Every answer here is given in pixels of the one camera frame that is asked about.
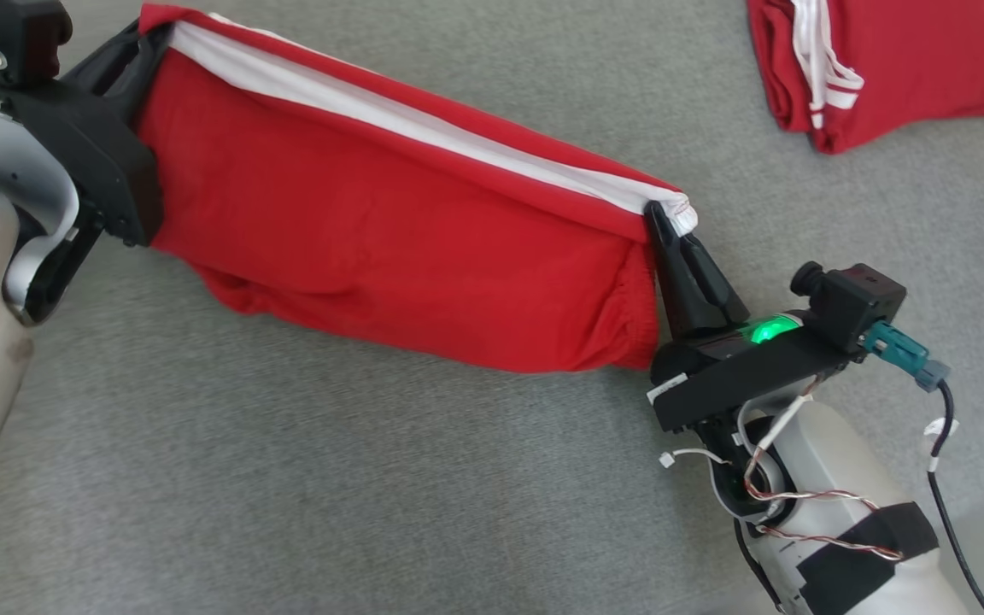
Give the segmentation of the grey fabric sofa cushion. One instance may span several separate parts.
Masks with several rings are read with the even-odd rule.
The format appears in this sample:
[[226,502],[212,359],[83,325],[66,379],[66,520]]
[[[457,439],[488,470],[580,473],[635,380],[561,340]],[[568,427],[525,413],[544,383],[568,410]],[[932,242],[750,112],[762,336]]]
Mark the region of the grey fabric sofa cushion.
[[[783,132],[743,0],[167,0],[688,193],[751,310],[806,261],[906,285],[952,367],[940,485],[984,590],[984,118]],[[706,461],[618,369],[516,375],[226,310],[103,237],[0,437],[0,615],[630,615],[760,591]]]

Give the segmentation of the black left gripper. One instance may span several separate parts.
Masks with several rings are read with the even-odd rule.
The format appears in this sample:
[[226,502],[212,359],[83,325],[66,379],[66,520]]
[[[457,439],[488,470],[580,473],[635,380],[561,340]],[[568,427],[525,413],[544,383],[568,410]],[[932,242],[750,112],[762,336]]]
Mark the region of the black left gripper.
[[60,81],[10,93],[12,115],[65,168],[126,244],[149,246],[163,222],[154,153],[127,121],[149,93],[172,28],[129,24]]

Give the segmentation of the red basketball jersey number 23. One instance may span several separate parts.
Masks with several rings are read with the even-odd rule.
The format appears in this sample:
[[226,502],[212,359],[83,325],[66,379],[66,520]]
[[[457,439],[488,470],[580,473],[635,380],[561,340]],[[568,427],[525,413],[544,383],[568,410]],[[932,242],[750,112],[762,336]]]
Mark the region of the red basketball jersey number 23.
[[984,0],[745,3],[770,113],[816,151],[984,117]]

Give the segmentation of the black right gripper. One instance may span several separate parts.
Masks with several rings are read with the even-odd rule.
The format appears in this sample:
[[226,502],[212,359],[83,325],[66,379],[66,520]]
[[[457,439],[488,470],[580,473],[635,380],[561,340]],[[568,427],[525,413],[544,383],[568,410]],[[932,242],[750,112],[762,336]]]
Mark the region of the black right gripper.
[[[646,203],[644,219],[669,331],[682,339],[653,356],[651,404],[661,429],[678,432],[852,361],[819,332],[805,330],[808,312],[748,323],[748,307],[706,246],[697,237],[680,238],[657,200]],[[692,281],[696,299],[687,293]],[[727,332],[688,339],[696,330]]]

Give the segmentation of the black tape strip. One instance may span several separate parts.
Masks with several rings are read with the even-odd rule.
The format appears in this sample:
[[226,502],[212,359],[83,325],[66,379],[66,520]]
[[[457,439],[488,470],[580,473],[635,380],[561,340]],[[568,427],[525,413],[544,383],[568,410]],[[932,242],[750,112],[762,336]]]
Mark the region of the black tape strip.
[[[872,512],[840,540],[887,548],[901,555],[903,563],[940,547],[932,523],[915,502]],[[811,615],[847,615],[887,583],[898,564],[828,544],[797,565],[804,579],[800,594]]]

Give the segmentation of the red basketball shorts white stripe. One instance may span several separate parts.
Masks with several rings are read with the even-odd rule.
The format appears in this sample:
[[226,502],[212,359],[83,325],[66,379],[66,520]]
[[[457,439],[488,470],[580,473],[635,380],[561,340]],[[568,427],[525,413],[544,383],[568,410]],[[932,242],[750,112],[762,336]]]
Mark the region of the red basketball shorts white stripe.
[[651,362],[643,215],[693,231],[677,187],[273,32],[141,8],[164,26],[139,121],[153,245],[228,308],[507,372]]

